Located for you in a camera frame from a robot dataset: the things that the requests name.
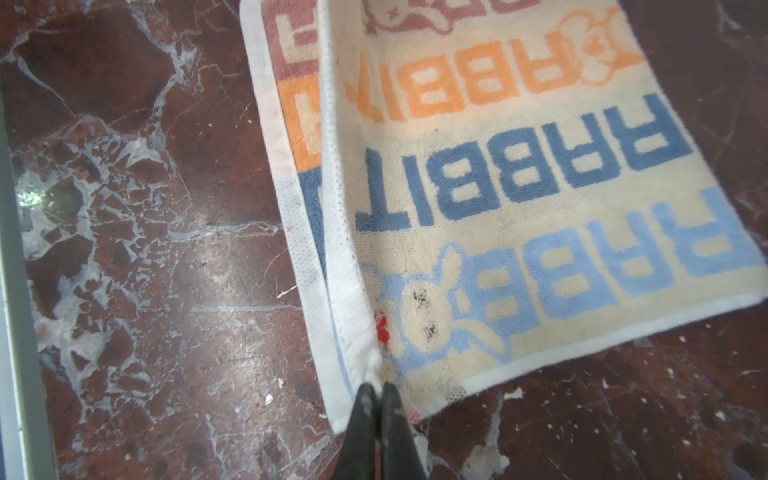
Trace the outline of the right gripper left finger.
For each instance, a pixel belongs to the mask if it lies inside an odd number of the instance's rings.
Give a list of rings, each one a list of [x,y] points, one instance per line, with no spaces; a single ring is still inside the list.
[[[338,461],[331,476],[333,480],[375,478],[378,407],[374,387],[369,383],[362,384],[357,391]]]

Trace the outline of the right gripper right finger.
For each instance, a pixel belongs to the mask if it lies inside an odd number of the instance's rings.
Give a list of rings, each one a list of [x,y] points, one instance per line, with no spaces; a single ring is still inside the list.
[[[380,444],[382,479],[427,479],[401,396],[392,383],[382,389]]]

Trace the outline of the white light-blue towel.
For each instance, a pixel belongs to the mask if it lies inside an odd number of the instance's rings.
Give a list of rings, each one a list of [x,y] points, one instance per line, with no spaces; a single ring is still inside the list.
[[[752,306],[767,264],[616,1],[244,1],[326,416],[408,419]]]

